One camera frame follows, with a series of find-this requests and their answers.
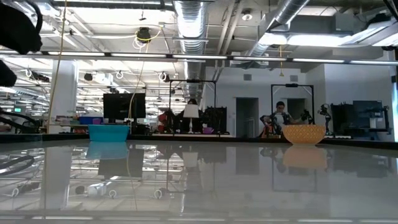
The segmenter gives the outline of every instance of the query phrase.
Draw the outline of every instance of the doorway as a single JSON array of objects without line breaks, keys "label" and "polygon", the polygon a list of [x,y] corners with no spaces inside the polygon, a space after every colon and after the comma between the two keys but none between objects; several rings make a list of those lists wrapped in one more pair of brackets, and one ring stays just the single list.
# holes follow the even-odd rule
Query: doorway
[{"label": "doorway", "polygon": [[236,137],[255,138],[258,132],[259,99],[236,98]]},{"label": "doorway", "polygon": [[305,109],[305,99],[287,99],[287,112],[293,119],[299,119]]}]

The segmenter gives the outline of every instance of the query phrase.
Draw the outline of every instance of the computer monitor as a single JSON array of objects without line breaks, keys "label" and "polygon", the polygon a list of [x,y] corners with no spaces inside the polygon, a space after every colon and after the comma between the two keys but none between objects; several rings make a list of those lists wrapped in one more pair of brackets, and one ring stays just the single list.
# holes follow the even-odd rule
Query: computer monitor
[{"label": "computer monitor", "polygon": [[359,118],[382,118],[383,105],[381,101],[355,100],[354,110]]},{"label": "computer monitor", "polygon": [[356,100],[353,101],[355,125],[360,128],[376,128],[377,118],[383,118],[381,101]]},{"label": "computer monitor", "polygon": [[[132,93],[104,94],[104,118],[124,120],[129,116]],[[145,118],[145,93],[136,93],[131,104],[132,118]]]}]

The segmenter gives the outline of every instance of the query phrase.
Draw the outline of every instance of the table surface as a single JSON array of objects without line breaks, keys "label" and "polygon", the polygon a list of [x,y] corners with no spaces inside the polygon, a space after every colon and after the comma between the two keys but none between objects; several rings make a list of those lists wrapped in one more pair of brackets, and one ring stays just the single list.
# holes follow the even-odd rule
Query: table surface
[{"label": "table surface", "polygon": [[[41,203],[45,218],[54,223],[59,218],[67,223],[398,220],[398,151],[393,150],[200,140],[0,147],[14,150],[1,153],[3,161],[26,155],[35,159],[25,170],[0,175],[2,219],[43,218]],[[18,185],[33,182],[41,189],[11,197]],[[77,194],[78,187],[83,194]]]}]

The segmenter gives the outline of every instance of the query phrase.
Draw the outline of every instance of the silver air duct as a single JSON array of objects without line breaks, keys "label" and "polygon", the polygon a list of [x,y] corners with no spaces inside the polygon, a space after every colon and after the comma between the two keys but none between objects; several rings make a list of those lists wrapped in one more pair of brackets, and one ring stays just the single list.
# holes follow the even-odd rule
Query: silver air duct
[{"label": "silver air duct", "polygon": [[246,54],[247,56],[260,57],[267,50],[269,45],[265,42],[269,38],[268,31],[281,25],[290,23],[301,9],[307,5],[310,0],[281,0],[278,8],[272,12],[272,19],[266,19],[264,35],[257,41],[254,47]]},{"label": "silver air duct", "polygon": [[[175,1],[177,13],[178,33],[183,38],[201,39],[205,37],[205,23],[208,3],[199,1]],[[204,54],[203,41],[180,41],[184,54]],[[204,79],[204,68],[199,62],[184,62],[185,79]],[[202,85],[185,85],[186,93],[190,98],[198,98]]]}]

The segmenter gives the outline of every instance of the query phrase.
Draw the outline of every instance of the bowl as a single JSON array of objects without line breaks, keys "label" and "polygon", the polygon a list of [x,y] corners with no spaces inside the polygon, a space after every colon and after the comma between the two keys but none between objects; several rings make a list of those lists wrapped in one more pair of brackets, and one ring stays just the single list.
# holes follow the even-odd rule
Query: bowl
[{"label": "bowl", "polygon": [[325,137],[326,127],[316,124],[286,125],[285,138],[292,144],[318,144]]}]

